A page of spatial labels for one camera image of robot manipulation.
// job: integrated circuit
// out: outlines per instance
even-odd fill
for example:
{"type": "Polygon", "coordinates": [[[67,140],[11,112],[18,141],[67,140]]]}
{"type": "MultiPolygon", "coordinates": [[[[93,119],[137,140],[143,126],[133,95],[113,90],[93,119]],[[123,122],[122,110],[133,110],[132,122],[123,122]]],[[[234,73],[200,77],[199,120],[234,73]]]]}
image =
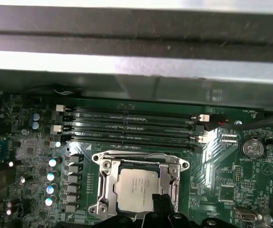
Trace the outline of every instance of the integrated circuit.
{"type": "Polygon", "coordinates": [[[34,148],[28,147],[28,148],[27,148],[27,154],[28,154],[28,155],[33,155],[33,153],[34,153],[34,148]]]}
{"type": "Polygon", "coordinates": [[[219,191],[219,199],[222,202],[234,202],[235,187],[231,185],[222,185],[219,191]]]}

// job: screw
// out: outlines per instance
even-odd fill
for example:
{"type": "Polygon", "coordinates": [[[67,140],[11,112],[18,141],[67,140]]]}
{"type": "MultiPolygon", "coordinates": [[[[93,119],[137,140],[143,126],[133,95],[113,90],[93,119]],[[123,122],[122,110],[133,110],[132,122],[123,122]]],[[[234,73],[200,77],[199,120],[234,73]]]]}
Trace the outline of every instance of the screw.
{"type": "Polygon", "coordinates": [[[243,124],[243,122],[240,121],[240,120],[236,120],[236,121],[235,121],[235,125],[239,125],[239,124],[243,124]]]}
{"type": "Polygon", "coordinates": [[[215,221],[213,221],[213,220],[208,220],[207,224],[210,225],[210,226],[215,226],[217,223],[215,221]]]}
{"type": "Polygon", "coordinates": [[[188,164],[187,162],[184,162],[184,163],[183,163],[183,167],[184,167],[185,169],[187,169],[187,168],[189,167],[189,164],[188,164]]]}
{"type": "Polygon", "coordinates": [[[104,161],[104,162],[103,162],[103,167],[104,167],[105,169],[110,168],[110,166],[111,166],[111,163],[110,163],[109,161],[104,161]]]}
{"type": "Polygon", "coordinates": [[[172,173],[172,174],[176,173],[176,171],[177,170],[175,168],[170,169],[170,173],[172,173]]]}
{"type": "Polygon", "coordinates": [[[173,215],[173,217],[176,218],[176,219],[181,219],[183,216],[182,216],[182,214],[175,213],[175,214],[173,215]]]}
{"type": "Polygon", "coordinates": [[[27,129],[22,129],[21,130],[21,134],[22,135],[27,135],[28,134],[28,130],[27,129]]]}

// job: wire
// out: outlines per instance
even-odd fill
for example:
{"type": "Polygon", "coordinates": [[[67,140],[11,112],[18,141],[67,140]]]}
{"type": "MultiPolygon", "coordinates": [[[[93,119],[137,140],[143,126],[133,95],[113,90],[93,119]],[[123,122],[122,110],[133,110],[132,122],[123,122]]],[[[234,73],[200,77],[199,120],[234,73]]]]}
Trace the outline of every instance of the wire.
{"type": "Polygon", "coordinates": [[[273,116],[262,119],[262,120],[258,120],[252,123],[245,123],[245,124],[223,123],[221,127],[227,128],[227,129],[233,129],[233,130],[241,130],[241,131],[259,129],[263,127],[273,127],[273,116]]]}

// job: metal bar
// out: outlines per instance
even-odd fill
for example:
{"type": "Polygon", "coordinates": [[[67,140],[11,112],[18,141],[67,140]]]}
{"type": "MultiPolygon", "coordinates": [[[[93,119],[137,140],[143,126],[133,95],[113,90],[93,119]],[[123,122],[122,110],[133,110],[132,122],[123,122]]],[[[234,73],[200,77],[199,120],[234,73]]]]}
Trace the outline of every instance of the metal bar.
{"type": "Polygon", "coordinates": [[[259,62],[0,51],[0,69],[273,84],[273,63],[259,62]]]}
{"type": "Polygon", "coordinates": [[[273,13],[273,1],[262,0],[0,0],[0,5],[11,6],[54,6],[54,7],[79,7],[79,8],[128,8],[152,10],[211,10],[226,12],[261,12],[273,13]]]}
{"type": "MultiPolygon", "coordinates": [[[[204,10],[188,7],[178,7],[178,10],[152,7],[148,10],[0,5],[0,34],[273,44],[273,7],[266,13],[267,8],[269,9],[271,4],[273,6],[273,1],[265,4],[264,10],[261,11],[255,11],[256,5],[250,4],[254,13],[243,12],[238,7],[228,12],[214,12],[209,7],[207,10],[205,7],[204,10]]],[[[234,5],[231,8],[229,3],[225,5],[226,9],[234,9],[234,5]]]]}

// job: cpu socket lever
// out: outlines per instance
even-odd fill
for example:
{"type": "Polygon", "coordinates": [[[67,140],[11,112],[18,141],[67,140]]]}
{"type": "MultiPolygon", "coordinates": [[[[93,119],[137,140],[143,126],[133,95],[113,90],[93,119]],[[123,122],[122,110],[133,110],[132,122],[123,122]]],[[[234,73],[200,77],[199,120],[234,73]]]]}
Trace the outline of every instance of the cpu socket lever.
{"type": "Polygon", "coordinates": [[[152,195],[168,194],[178,211],[180,173],[190,168],[187,160],[164,153],[105,151],[93,154],[99,165],[97,203],[88,212],[106,220],[153,210],[152,195]]]}

